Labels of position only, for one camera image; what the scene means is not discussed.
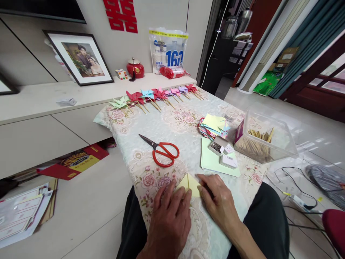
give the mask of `red box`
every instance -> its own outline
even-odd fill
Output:
[[[37,173],[69,181],[107,155],[109,153],[106,150],[97,144],[93,144],[83,150],[73,152],[73,154],[61,162]]]

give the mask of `red scissors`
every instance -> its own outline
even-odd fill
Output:
[[[178,158],[179,155],[180,155],[179,149],[174,144],[166,143],[166,142],[159,142],[159,144],[157,144],[157,143],[154,143],[152,140],[149,140],[147,137],[144,137],[143,135],[139,134],[139,136],[141,136],[141,138],[143,140],[145,140],[147,144],[149,144],[151,147],[153,147],[153,151],[152,151],[153,160],[156,162],[157,165],[159,165],[161,167],[170,167],[170,166],[172,166],[174,164],[174,161],[175,161],[174,159]],[[169,145],[169,146],[174,147],[176,149],[176,151],[177,151],[177,155],[174,156],[173,154],[171,154],[163,145]],[[157,147],[161,147],[166,153],[163,153],[163,152],[161,152],[159,150],[156,150]],[[170,158],[171,159],[171,163],[170,164],[161,164],[161,163],[159,163],[157,158],[156,158],[156,153],[161,154],[163,156],[166,156],[167,158]]]

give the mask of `framed photo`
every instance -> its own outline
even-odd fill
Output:
[[[78,85],[114,82],[92,34],[46,30],[43,32]]]
[[[19,93],[19,90],[15,88],[3,75],[0,74],[0,95],[17,93]]]

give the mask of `hand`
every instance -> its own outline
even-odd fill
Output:
[[[244,224],[238,217],[231,191],[217,174],[210,176],[198,174],[198,177],[202,180],[200,183],[202,186],[198,186],[198,190],[209,214],[233,242],[241,233]]]
[[[164,186],[157,192],[147,241],[137,259],[175,259],[186,245],[192,225],[189,210],[192,192],[188,190],[185,193],[184,187],[181,187],[173,194],[175,184],[173,179],[166,190]]]

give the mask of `person's left hand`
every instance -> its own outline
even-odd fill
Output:
[[[147,241],[137,259],[175,259],[186,245],[192,225],[189,210],[192,191],[185,193],[181,187],[173,194],[175,183],[174,179],[166,190],[164,186],[157,192]]]

